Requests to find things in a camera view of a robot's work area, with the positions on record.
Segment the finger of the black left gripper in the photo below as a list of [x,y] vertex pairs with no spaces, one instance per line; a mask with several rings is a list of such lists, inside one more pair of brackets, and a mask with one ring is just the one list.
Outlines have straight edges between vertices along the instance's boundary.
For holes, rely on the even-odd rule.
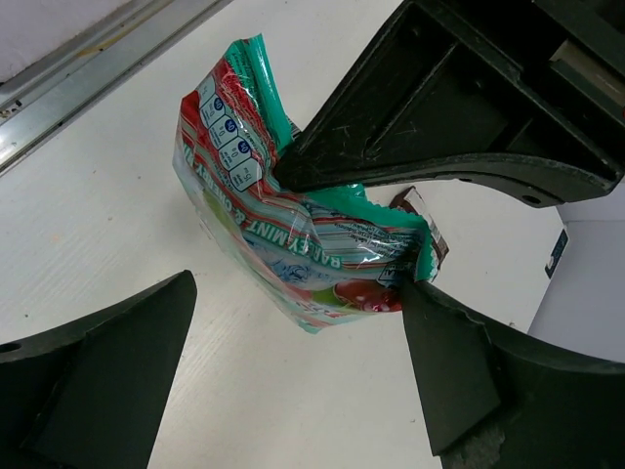
[[535,1],[405,1],[281,157],[294,192],[453,180],[532,207],[610,194],[624,125]]

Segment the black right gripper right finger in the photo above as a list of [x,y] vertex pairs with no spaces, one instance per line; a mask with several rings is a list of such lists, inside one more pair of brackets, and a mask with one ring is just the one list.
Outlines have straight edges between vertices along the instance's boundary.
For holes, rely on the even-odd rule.
[[400,298],[443,467],[623,467],[623,363],[531,337],[427,282],[405,281]]

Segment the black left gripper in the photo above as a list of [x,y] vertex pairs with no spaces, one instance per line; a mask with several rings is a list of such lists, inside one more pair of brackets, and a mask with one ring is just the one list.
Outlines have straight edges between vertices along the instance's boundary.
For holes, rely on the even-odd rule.
[[608,115],[624,125],[624,3],[622,1],[535,1],[563,30],[552,55],[580,74],[607,99]]

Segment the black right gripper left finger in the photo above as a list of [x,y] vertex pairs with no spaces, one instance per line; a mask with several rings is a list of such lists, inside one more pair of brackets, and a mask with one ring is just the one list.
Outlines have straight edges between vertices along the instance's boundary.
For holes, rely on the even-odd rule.
[[2,344],[2,467],[147,467],[196,296],[192,273],[182,271]]

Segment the brown chocolate bar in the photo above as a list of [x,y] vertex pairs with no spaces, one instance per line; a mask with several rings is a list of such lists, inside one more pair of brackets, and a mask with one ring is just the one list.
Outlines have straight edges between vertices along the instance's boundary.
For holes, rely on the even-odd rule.
[[449,247],[442,234],[440,233],[438,226],[432,217],[430,210],[427,208],[426,203],[422,196],[417,192],[414,186],[410,186],[407,189],[399,192],[391,201],[390,208],[402,210],[406,213],[412,213],[421,216],[428,224],[430,232],[432,234],[432,245],[437,258],[442,262],[449,252]]

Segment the teal snack packet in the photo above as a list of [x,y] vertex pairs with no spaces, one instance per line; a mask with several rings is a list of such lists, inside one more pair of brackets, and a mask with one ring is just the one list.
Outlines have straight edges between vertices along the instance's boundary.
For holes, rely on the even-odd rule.
[[296,134],[263,37],[239,39],[182,99],[173,166],[222,250],[306,332],[399,311],[401,282],[438,272],[428,222],[360,184],[284,189],[273,170]]

